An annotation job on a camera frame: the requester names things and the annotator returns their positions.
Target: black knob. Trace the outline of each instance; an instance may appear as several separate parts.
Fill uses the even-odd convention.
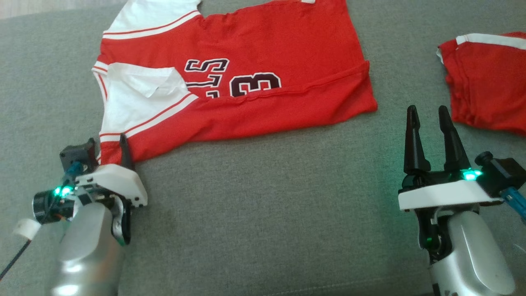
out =
[[[486,152],[482,152],[481,154],[479,154],[479,156],[477,156],[477,158],[475,158],[475,163],[479,166],[485,166],[492,159],[493,159],[493,154],[491,154],[491,152],[489,151],[486,151]]]

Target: silver arm casing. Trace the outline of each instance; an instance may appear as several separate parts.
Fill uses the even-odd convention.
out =
[[[448,221],[453,252],[429,269],[440,294],[458,296],[510,295],[515,282],[493,235],[482,218],[471,211]]]
[[[124,249],[112,236],[112,214],[100,203],[82,207],[60,243],[51,296],[116,296]]]

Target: blue cable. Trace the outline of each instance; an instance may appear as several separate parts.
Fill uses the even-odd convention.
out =
[[[522,221],[526,222],[526,199],[514,187],[509,187],[502,191],[501,198],[503,198],[510,207],[512,207],[522,217]]]

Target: wooden floor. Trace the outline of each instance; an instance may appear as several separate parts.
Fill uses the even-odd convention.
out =
[[[0,0],[0,19],[49,11],[99,7],[124,2],[126,0]]]

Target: red fabric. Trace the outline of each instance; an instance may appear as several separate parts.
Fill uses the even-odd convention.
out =
[[[526,39],[526,33],[503,36]],[[448,71],[452,119],[526,135],[526,50],[456,40],[439,46]]]
[[[213,74],[185,72],[188,60],[220,58],[230,62],[218,88],[189,88],[199,99],[129,138],[135,161],[186,142],[335,124],[377,110],[369,63],[345,0],[274,1],[226,15],[199,15],[162,34],[103,39],[98,60],[175,67],[188,83],[207,81]],[[235,76],[266,72],[280,77],[281,88],[230,95],[229,82]],[[220,97],[207,97],[211,90],[218,90]],[[120,161],[118,142],[103,142],[101,151],[102,164]]]

